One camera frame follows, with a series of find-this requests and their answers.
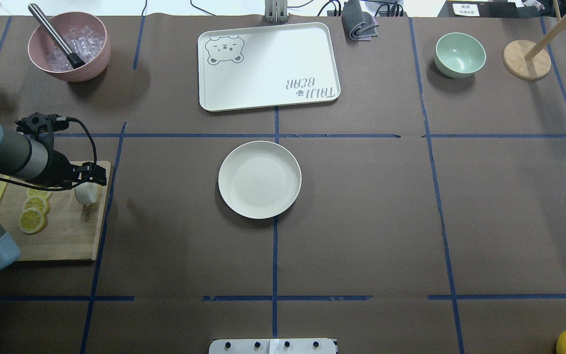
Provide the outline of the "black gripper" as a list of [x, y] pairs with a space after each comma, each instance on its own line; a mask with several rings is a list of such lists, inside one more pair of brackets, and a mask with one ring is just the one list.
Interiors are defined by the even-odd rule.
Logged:
[[83, 183], [95, 183], [100, 186], [107, 184], [106, 169], [97, 163], [85, 162], [82, 165], [69, 163], [66, 171], [65, 188], [75, 188]]

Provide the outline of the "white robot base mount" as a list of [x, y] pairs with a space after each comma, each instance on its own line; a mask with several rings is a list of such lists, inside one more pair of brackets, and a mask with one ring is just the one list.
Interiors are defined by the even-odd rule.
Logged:
[[219, 339], [209, 345], [209, 354], [337, 354], [330, 338]]

